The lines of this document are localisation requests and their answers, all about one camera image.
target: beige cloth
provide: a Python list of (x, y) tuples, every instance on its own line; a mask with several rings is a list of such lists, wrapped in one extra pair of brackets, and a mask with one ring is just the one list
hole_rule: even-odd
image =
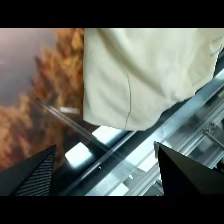
[(85, 30), (84, 120), (145, 130), (213, 77), (223, 28)]

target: cream fabric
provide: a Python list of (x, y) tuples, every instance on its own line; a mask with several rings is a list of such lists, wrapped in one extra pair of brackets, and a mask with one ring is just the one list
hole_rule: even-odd
[(213, 77), (223, 28), (85, 30), (84, 120), (145, 130)]

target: fabric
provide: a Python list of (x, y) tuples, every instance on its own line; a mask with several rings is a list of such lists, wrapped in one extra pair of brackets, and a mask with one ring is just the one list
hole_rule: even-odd
[(145, 130), (208, 83), (223, 28), (91, 28), (84, 43), (84, 120)]

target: garment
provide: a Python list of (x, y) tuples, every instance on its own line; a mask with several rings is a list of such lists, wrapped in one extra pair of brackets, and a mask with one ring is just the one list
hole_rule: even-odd
[(223, 28), (94, 28), (84, 38), (84, 120), (145, 130), (209, 82)]

